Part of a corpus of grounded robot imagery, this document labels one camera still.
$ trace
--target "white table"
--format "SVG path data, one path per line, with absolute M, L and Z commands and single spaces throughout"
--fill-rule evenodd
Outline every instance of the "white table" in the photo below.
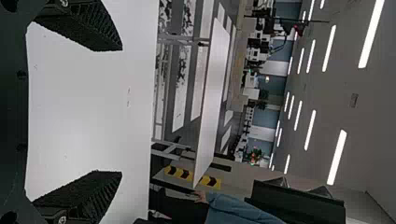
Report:
M 28 29 L 26 193 L 34 200 L 92 170 L 121 171 L 101 223 L 129 224 L 148 213 L 158 1 L 104 4 L 123 51 L 92 52 L 35 23 Z

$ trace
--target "white desk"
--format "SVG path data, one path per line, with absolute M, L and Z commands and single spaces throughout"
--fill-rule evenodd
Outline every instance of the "white desk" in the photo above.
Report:
M 206 76 L 206 88 L 202 111 L 201 130 L 195 158 L 193 187 L 213 161 L 219 126 L 219 112 L 223 83 L 226 72 L 230 34 L 218 19 L 214 19 L 212 40 L 210 44 L 209 65 Z
M 125 224 L 148 214 L 159 10 L 158 1 L 104 4 L 123 51 L 92 52 L 35 23 L 28 29 L 26 193 L 34 200 L 92 170 L 121 171 L 101 223 Z

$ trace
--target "blue shirt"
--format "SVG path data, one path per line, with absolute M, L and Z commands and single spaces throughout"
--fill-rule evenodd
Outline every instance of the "blue shirt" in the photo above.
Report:
M 271 214 L 224 194 L 206 193 L 209 202 L 205 224 L 285 224 Z

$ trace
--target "ceiling light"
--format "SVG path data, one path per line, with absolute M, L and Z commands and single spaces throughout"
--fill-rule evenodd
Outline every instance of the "ceiling light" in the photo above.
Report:
M 285 172 L 283 174 L 287 174 L 288 170 L 289 170 L 289 163 L 290 163 L 290 154 L 288 156 L 288 158 L 286 159 L 286 166 L 285 166 Z
M 277 144 L 276 144 L 276 146 L 277 147 L 279 147 L 279 145 L 280 145 L 280 138 L 282 137 L 282 129 L 280 129 L 280 131 L 279 131 L 279 137 L 277 138 Z
M 315 5 L 315 0 L 311 1 L 311 8 L 309 9 L 309 15 L 308 15 L 308 20 L 311 21 L 312 19 L 312 13 L 314 12 L 314 5 Z
M 271 154 L 271 159 L 270 159 L 270 165 L 269 165 L 269 167 L 271 167 L 271 166 L 272 166 L 272 161 L 273 161 L 273 158 L 274 158 L 274 152 Z
M 305 151 L 308 150 L 309 141 L 311 141 L 311 134 L 312 134 L 312 129 L 314 128 L 314 123 L 315 123 L 315 117 L 316 116 L 317 116 L 317 111 L 313 110 L 312 111 L 312 116 L 311 116 L 311 121 L 309 122 L 308 133 L 306 134 L 306 139 L 305 139 L 305 145 L 304 145 Z
M 340 136 L 338 137 L 337 147 L 335 148 L 334 158 L 332 159 L 332 168 L 330 169 L 329 178 L 327 180 L 328 185 L 334 184 L 335 176 L 337 175 L 338 165 L 340 164 L 341 156 L 343 155 L 346 140 L 347 132 L 341 130 Z
M 277 134 L 279 133 L 279 125 L 280 125 L 280 120 L 277 121 L 275 137 L 277 137 Z
M 334 35 L 335 35 L 335 29 L 336 28 L 337 28 L 337 26 L 334 25 L 332 27 L 332 31 L 330 32 L 329 44 L 327 46 L 326 55 L 324 57 L 324 63 L 323 63 L 322 72 L 326 72 L 326 70 L 327 70 L 327 65 L 329 63 L 330 53 L 332 52 L 332 42 L 334 41 Z
M 300 101 L 300 103 L 298 104 L 296 122 L 294 123 L 294 131 L 297 131 L 298 121 L 300 120 L 300 113 L 301 113 L 302 106 L 303 106 L 303 101 Z
M 305 14 L 306 14 L 306 11 L 303 12 L 303 21 L 305 21 Z
M 293 96 L 291 96 L 290 110 L 289 110 L 288 119 L 290 119 L 290 118 L 291 118 L 291 112 L 293 111 L 293 105 L 294 105 L 294 95 L 293 95 Z
M 301 49 L 301 55 L 300 55 L 300 62 L 298 63 L 297 74 L 300 74 L 300 71 L 301 71 L 301 65 L 303 63 L 304 51 L 305 51 L 305 48 L 302 48 Z
M 288 92 L 288 94 L 286 95 L 285 112 L 288 110 L 289 96 L 290 96 L 290 92 Z
M 306 67 L 306 73 L 307 74 L 311 70 L 312 57 L 314 56 L 314 51 L 315 51 L 315 45 L 316 44 L 317 44 L 317 40 L 313 40 L 312 41 L 312 46 L 311 46 L 311 52 L 309 53 L 308 66 Z
M 382 9 L 384 7 L 385 0 L 376 0 L 373 16 L 370 21 L 369 30 L 367 31 L 366 40 L 364 42 L 363 51 L 361 52 L 361 60 L 359 61 L 359 68 L 365 68 L 369 61 L 370 52 L 373 47 L 376 28 L 379 24 L 379 19 L 381 18 Z
M 290 71 L 291 71 L 291 65 L 293 63 L 293 57 L 290 57 L 290 62 L 289 62 L 289 72 L 288 75 L 290 75 Z

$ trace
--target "ceiling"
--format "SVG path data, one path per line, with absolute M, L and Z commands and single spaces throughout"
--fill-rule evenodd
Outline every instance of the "ceiling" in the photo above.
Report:
M 335 185 L 367 190 L 393 218 L 396 218 L 396 148 L 394 134 L 396 103 L 392 99 L 396 76 L 393 34 L 396 28 L 393 9 L 396 2 L 385 0 L 375 42 L 366 68 L 358 63 L 373 14 L 374 0 L 326 0 L 319 9 L 316 0 L 313 20 L 330 23 L 310 23 L 304 37 L 294 45 L 294 63 L 286 92 L 295 95 L 291 119 L 280 116 L 283 134 L 276 151 L 275 165 L 283 170 L 290 154 L 289 173 L 326 183 L 332 165 L 340 130 L 347 131 L 346 145 L 339 165 Z M 309 11 L 311 0 L 303 1 L 302 11 Z M 333 25 L 337 25 L 329 66 L 322 72 L 323 60 Z M 306 67 L 312 40 L 316 39 L 311 71 Z M 305 54 L 302 72 L 297 75 L 302 48 Z M 351 108 L 351 95 L 357 93 L 356 108 Z M 293 130 L 299 101 L 303 109 L 298 130 Z M 318 111 L 309 149 L 304 141 L 312 110 Z

